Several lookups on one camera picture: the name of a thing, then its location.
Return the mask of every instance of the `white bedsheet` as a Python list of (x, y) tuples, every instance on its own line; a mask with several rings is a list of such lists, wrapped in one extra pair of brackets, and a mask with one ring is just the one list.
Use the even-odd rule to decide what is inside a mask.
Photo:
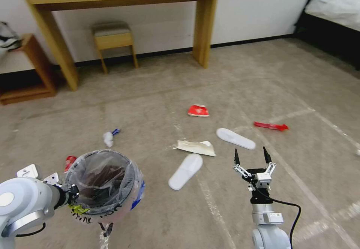
[(360, 0), (311, 0), (305, 12), (360, 31)]

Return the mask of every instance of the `red packet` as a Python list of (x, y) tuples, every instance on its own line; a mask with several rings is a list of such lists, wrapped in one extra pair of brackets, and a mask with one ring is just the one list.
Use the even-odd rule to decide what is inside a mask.
[(192, 105), (187, 114), (196, 117), (209, 117), (209, 112), (204, 105)]
[(68, 156), (65, 160), (65, 172), (67, 172), (69, 170), (69, 168), (71, 167), (71, 165), (75, 162), (77, 158), (75, 156)]
[(257, 127), (269, 128), (271, 130), (279, 130), (279, 131), (284, 131), (289, 129), (289, 127), (287, 127), (286, 124), (279, 125), (274, 123), (259, 123), (254, 121), (254, 125)]

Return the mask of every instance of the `disposable slipper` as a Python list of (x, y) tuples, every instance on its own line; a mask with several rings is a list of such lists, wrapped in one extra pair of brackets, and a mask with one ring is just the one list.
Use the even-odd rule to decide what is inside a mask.
[(203, 159), (196, 153), (186, 156), (177, 171), (169, 179), (171, 189), (180, 190), (203, 165)]
[(255, 142), (253, 142), (252, 140), (245, 138), (226, 128), (219, 128), (218, 130), (216, 130), (216, 134), (222, 140), (225, 140), (227, 142), (233, 143), (235, 145), (238, 145), (240, 147), (249, 150), (253, 150), (256, 147)]

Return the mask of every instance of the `black cable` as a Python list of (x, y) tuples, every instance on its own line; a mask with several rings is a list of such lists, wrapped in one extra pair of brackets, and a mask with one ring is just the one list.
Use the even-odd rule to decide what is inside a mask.
[(17, 236), (17, 237), (28, 237), (28, 236), (32, 236), (32, 235), (35, 235), (35, 234), (43, 231), (43, 230), (45, 229), (45, 227), (46, 227), (46, 224), (43, 223), (43, 224), (42, 224), (42, 228), (39, 229), (39, 230), (37, 230), (37, 231), (31, 232), (31, 233), (27, 233), (27, 234), (17, 234), (16, 236)]
[(298, 204), (294, 204), (294, 203), (289, 203), (289, 202), (285, 202), (285, 201), (281, 201), (281, 200), (276, 200), (276, 199), (273, 199), (269, 196), (266, 196), (265, 194), (263, 194), (254, 184), (253, 184), (253, 187), (255, 188), (256, 191), (258, 191), (263, 197), (269, 199), (269, 200), (272, 200), (274, 202), (277, 202), (277, 203), (281, 203), (281, 204), (285, 204), (285, 205), (289, 205), (289, 206), (294, 206), (294, 207), (297, 207), (299, 209), (298, 213), (297, 213), (297, 216), (292, 224), (292, 227), (291, 227), (291, 231), (290, 231), (290, 246), (291, 246), (291, 249), (293, 249), (293, 232), (294, 232), (294, 228), (296, 226), (296, 223), (297, 221), (299, 220), (299, 217), (300, 217), (300, 214), (301, 214), (301, 207), (298, 205)]

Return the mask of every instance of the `wooden stool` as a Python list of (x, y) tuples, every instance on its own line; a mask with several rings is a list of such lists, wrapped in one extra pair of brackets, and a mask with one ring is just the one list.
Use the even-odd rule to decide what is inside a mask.
[(127, 23), (121, 21), (97, 24), (92, 27), (92, 31), (95, 38), (95, 45), (97, 47), (102, 68), (104, 69), (105, 74), (108, 73), (108, 69), (105, 65), (101, 51), (109, 48), (131, 46), (134, 66), (135, 68), (139, 67), (134, 50), (134, 42), (132, 39), (131, 30)]

